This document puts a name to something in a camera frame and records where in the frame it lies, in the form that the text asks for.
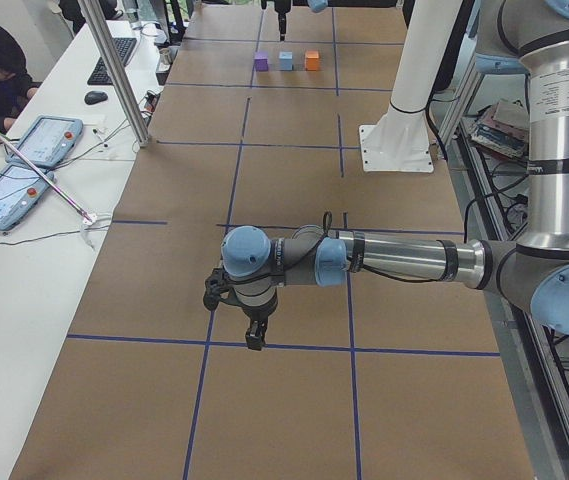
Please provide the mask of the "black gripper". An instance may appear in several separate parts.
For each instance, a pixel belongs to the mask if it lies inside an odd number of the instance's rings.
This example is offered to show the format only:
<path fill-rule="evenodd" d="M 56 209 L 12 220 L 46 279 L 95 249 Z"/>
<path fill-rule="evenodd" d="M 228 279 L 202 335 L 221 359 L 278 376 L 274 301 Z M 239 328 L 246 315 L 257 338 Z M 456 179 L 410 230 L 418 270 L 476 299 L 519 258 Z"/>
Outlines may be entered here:
<path fill-rule="evenodd" d="M 268 317 L 278 305 L 277 287 L 271 282 L 250 282 L 233 287 L 236 299 L 243 313 L 249 318 L 245 333 L 249 350 L 262 350 L 266 345 Z"/>
<path fill-rule="evenodd" d="M 272 5 L 275 12 L 278 14 L 278 30 L 279 40 L 284 41 L 287 32 L 287 14 L 292 9 L 291 0 L 261 0 L 261 8 L 265 10 L 269 5 Z"/>

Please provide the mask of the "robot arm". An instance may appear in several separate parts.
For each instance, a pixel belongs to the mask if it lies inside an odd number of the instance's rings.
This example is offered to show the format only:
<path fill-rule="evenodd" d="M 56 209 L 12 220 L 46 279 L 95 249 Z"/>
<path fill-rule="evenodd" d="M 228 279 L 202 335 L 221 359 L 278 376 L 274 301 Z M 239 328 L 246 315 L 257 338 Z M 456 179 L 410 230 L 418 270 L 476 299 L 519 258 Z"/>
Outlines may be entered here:
<path fill-rule="evenodd" d="M 287 15 L 294 6 L 307 7 L 313 13 L 320 13 L 329 7 L 356 8 L 365 7 L 365 1 L 347 0 L 260 0 L 259 6 L 266 11 L 269 6 L 276 12 L 278 35 L 281 42 L 286 40 Z"/>
<path fill-rule="evenodd" d="M 514 241 L 407 240 L 335 230 L 325 215 L 290 238 L 253 226 L 230 231 L 205 283 L 204 305 L 240 308 L 248 348 L 264 346 L 277 291 L 333 286 L 361 270 L 406 283 L 460 282 L 500 295 L 536 322 L 569 335 L 569 1 L 486 1 L 477 43 L 481 70 L 505 63 L 530 77 L 527 224 Z"/>

